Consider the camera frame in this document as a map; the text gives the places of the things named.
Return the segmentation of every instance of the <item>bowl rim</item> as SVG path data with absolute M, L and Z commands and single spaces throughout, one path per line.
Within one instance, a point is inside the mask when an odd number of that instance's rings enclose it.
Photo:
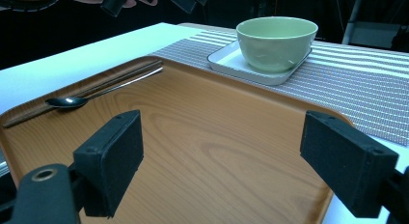
M 259 19 L 274 19 L 274 18 L 279 18 L 279 19 L 298 19 L 298 20 L 302 20 L 302 21 L 305 21 L 305 22 L 308 22 L 308 23 L 312 24 L 315 28 L 314 28 L 314 30 L 313 30 L 312 32 L 310 32 L 310 33 L 303 34 L 303 35 L 298 35 L 298 36 L 285 37 L 285 38 L 258 37 L 258 36 L 253 36 L 253 35 L 248 35 L 248 34 L 242 33 L 242 32 L 240 32 L 240 31 L 238 30 L 238 27 L 241 26 L 241 25 L 243 25 L 244 23 L 252 22 L 252 21 L 255 21 L 255 20 L 259 20 Z M 316 34 L 316 33 L 318 32 L 318 25 L 316 25 L 316 23 L 314 23 L 314 22 L 312 22 L 312 21 L 310 21 L 310 20 L 303 19 L 303 18 L 298 18 L 298 17 L 290 17 L 290 16 L 266 16 L 266 17 L 257 17 L 257 18 L 251 18 L 251 19 L 244 20 L 244 21 L 240 22 L 239 24 L 237 24 L 237 26 L 235 27 L 235 31 L 237 32 L 237 36 L 238 36 L 238 35 L 242 35 L 242 36 L 244 36 L 244 37 L 251 38 L 251 39 L 258 39 L 258 40 L 288 40 L 288 39 L 304 38 L 304 37 L 307 37 L 307 36 Z

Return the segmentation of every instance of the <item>black foam block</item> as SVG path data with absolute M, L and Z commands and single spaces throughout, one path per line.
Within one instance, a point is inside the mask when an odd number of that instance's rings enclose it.
M 335 117 L 308 111 L 301 156 L 352 214 L 379 215 L 379 187 L 394 174 L 397 153 Z
M 144 157 L 139 111 L 114 117 L 73 154 L 75 170 L 87 182 L 85 213 L 114 216 Z

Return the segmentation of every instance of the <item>white table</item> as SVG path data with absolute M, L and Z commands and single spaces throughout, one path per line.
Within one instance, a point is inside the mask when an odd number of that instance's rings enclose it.
M 0 70 L 0 114 L 21 103 L 58 90 L 83 78 L 141 57 L 173 42 L 199 34 L 200 28 L 159 23 L 101 42 L 20 66 Z M 408 166 L 409 149 L 380 140 L 400 154 L 397 170 Z M 382 209 L 377 219 L 355 218 L 334 197 L 323 223 L 386 223 L 388 213 Z

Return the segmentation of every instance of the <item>spoon handle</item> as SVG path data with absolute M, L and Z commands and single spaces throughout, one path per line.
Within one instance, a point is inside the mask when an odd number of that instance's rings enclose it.
M 144 79 L 144 78 L 147 78 L 147 77 L 152 76 L 152 75 L 154 75 L 154 74 L 156 74 L 156 73 L 159 73 L 159 72 L 161 72 L 162 70 L 163 70 L 162 67 L 159 68 L 159 69 L 153 70 L 153 71 L 151 71 L 151 72 L 149 72 L 149 73 L 147 73 L 147 74 L 145 74 L 145 75 L 142 75 L 142 76 L 140 76 L 140 77 L 137 77 L 137 78 L 135 78 L 135 79 L 133 79 L 133 80 L 131 80 L 131 81 L 128 81 L 128 82 L 126 82 L 126 83 L 123 83 L 122 85 L 119 85 L 119 86 L 113 87 L 113 88 L 111 88 L 111 89 L 105 90 L 105 91 L 103 91 L 103 92 L 100 92 L 100 93 L 98 93 L 98 94 L 95 94 L 95 95 L 89 97 L 88 100 L 91 100 L 91 99 L 93 99 L 93 98 L 100 97 L 100 96 L 105 95 L 105 94 L 107 94 L 107 93 L 110 93 L 110 92 L 112 92 L 112 91 L 118 90 L 118 89 L 120 89 L 120 88 L 122 88 L 122 87 L 124 87 L 124 86 L 127 86 L 127 85 L 131 84 L 131 83 L 140 81 L 140 80 L 142 80 L 142 79 Z

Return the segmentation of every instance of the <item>chopsticks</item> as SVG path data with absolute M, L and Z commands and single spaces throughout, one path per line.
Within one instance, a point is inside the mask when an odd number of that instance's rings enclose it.
M 105 88 L 111 87 L 111 86 L 113 86 L 115 84 L 118 84 L 118 83 L 120 83 L 120 82 L 122 82 L 122 81 L 124 81 L 126 79 L 129 79 L 129 78 L 131 78 L 131 77 L 133 77 L 135 75 L 142 74 L 142 73 L 145 73 L 147 71 L 157 70 L 162 65 L 163 65 L 163 63 L 160 60 L 153 61 L 153 62 L 151 62 L 149 64 L 141 66 L 140 68 L 132 70 L 131 72 L 125 73 L 125 74 L 123 74 L 123 75 L 121 75 L 119 77 L 116 77 L 116 78 L 113 78 L 113 79 L 108 80 L 106 82 L 103 82 L 103 83 L 101 83 L 99 85 L 96 85 L 96 86 L 94 86 L 94 87 L 92 87 L 90 89 L 87 89 L 85 91 L 82 91 L 82 92 L 77 93 L 77 94 L 72 95 L 72 96 L 73 97 L 86 97 L 86 96 L 92 95 L 93 93 L 95 93 L 97 91 L 100 91 L 100 90 L 103 90 Z M 30 112 L 28 112 L 26 114 L 20 115 L 20 116 L 18 116 L 16 118 L 13 118 L 13 119 L 10 119 L 10 120 L 6 121 L 3 124 L 3 127 L 9 128 L 9 127 L 12 127 L 12 126 L 19 125 L 19 124 L 21 124 L 23 122 L 31 120 L 31 119 L 33 119 L 35 117 L 38 117 L 38 116 L 40 116 L 40 115 L 42 115 L 44 113 L 47 113 L 47 112 L 49 112 L 51 110 L 54 110 L 54 109 L 56 109 L 56 108 L 52 107 L 52 106 L 49 106 L 49 105 L 44 103 L 44 106 L 42 106 L 42 107 L 40 107 L 38 109 L 35 109 L 35 110 L 30 111 Z

